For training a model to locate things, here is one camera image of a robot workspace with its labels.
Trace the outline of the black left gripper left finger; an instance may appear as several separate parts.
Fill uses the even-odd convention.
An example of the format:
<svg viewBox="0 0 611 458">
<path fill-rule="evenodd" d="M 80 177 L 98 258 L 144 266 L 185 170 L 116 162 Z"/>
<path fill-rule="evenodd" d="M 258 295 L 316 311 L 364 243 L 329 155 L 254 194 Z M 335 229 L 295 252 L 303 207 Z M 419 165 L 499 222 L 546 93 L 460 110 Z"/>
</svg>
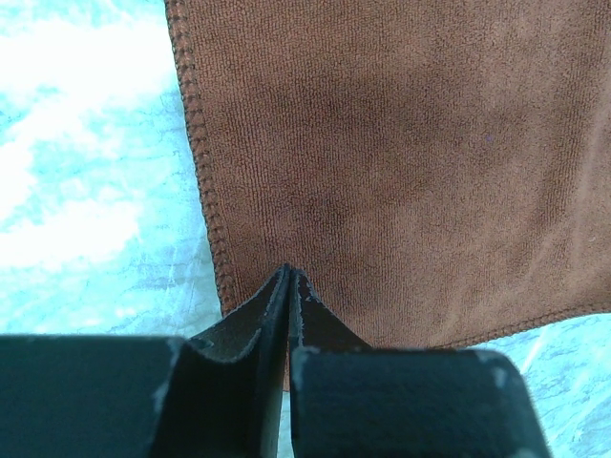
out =
<svg viewBox="0 0 611 458">
<path fill-rule="evenodd" d="M 200 334 L 5 335 L 5 457 L 273 457 L 288 266 Z"/>
</svg>

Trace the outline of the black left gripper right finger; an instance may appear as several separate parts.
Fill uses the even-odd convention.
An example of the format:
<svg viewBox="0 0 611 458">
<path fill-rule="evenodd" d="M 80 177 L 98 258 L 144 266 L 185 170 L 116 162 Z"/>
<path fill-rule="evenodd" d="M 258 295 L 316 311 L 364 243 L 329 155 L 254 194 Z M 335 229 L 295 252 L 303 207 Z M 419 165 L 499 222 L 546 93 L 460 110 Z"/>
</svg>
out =
<svg viewBox="0 0 611 458">
<path fill-rule="evenodd" d="M 503 354 L 383 349 L 356 336 L 306 274 L 289 287 L 291 439 L 298 457 L 538 457 L 542 430 Z"/>
</svg>

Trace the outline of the brown towel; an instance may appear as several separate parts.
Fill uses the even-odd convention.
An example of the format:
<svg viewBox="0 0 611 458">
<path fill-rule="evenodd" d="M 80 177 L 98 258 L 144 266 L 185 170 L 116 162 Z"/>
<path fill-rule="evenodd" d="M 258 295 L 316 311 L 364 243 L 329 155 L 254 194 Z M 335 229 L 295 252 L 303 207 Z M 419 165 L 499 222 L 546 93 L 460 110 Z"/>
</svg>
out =
<svg viewBox="0 0 611 458">
<path fill-rule="evenodd" d="M 367 343 L 610 308 L 606 1 L 169 1 L 221 311 L 281 264 Z"/>
</svg>

